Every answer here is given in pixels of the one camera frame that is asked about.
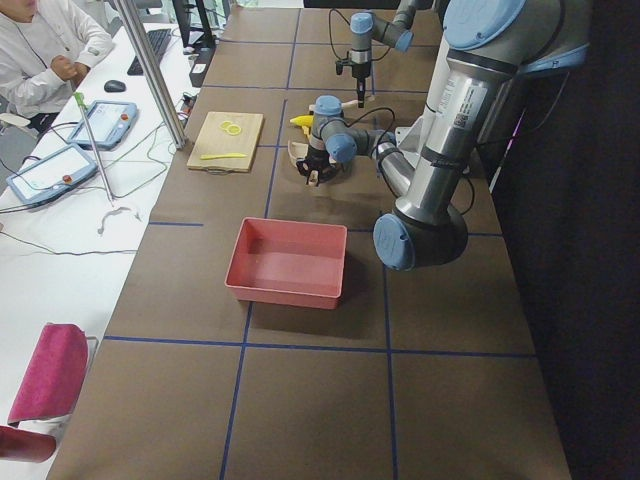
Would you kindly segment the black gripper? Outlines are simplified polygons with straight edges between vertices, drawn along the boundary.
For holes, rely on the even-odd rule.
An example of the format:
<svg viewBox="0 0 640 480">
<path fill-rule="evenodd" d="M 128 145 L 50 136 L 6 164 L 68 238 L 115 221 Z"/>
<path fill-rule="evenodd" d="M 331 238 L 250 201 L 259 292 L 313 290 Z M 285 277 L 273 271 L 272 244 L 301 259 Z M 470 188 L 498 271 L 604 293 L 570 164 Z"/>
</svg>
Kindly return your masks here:
<svg viewBox="0 0 640 480">
<path fill-rule="evenodd" d="M 354 79 L 356 81 L 357 106 L 359 108 L 364 108 L 366 102 L 367 77 L 360 75 L 355 76 Z"/>
<path fill-rule="evenodd" d="M 343 167 L 338 163 L 331 163 L 329 153 L 326 150 L 319 150 L 314 147 L 308 148 L 306 156 L 306 165 L 319 173 L 319 180 L 331 180 L 339 172 L 343 171 Z"/>
</svg>

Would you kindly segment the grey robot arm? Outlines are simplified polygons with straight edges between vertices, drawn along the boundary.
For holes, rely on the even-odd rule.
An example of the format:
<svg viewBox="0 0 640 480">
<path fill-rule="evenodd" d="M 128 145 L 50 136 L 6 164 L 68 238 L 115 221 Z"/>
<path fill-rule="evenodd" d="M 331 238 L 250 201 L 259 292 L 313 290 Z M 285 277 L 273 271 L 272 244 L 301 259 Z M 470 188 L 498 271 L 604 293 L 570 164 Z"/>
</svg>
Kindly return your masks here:
<svg viewBox="0 0 640 480">
<path fill-rule="evenodd" d="M 435 1 L 400 1 L 391 20 L 384 20 L 371 10 L 354 13 L 347 20 L 350 48 L 344 57 L 340 57 L 335 49 L 332 51 L 336 56 L 337 75 L 341 75 L 345 68 L 351 69 L 351 76 L 356 82 L 358 108 L 364 108 L 366 103 L 366 83 L 375 61 L 373 42 L 379 42 L 389 49 L 406 52 L 413 41 L 412 26 L 416 12 L 433 8 L 435 5 Z"/>
<path fill-rule="evenodd" d="M 341 101 L 323 95 L 299 172 L 322 180 L 333 164 L 371 158 L 395 195 L 393 210 L 374 226 L 379 259 L 399 271 L 457 259 L 468 231 L 451 198 L 501 86 L 581 64 L 591 8 L 588 1 L 450 2 L 424 111 L 413 126 L 416 159 L 405 157 L 392 133 L 350 126 Z"/>
</svg>

